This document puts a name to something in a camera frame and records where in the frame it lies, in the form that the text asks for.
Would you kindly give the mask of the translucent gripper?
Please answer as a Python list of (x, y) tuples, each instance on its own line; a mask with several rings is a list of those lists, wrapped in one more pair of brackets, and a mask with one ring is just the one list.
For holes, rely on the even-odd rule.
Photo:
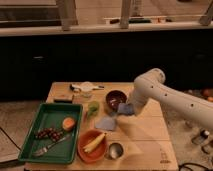
[(129, 103), (133, 106), (134, 115), (135, 116), (140, 115), (145, 106), (145, 103), (143, 101), (138, 101), (134, 98), (130, 98)]

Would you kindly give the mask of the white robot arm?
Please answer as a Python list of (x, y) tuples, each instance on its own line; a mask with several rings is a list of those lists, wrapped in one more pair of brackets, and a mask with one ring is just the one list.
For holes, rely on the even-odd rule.
[(140, 114), (148, 99), (152, 98), (213, 131), (213, 103), (169, 88), (164, 85), (165, 79), (164, 72), (159, 68), (153, 68), (135, 78), (129, 94), (129, 102), (133, 104), (135, 114)]

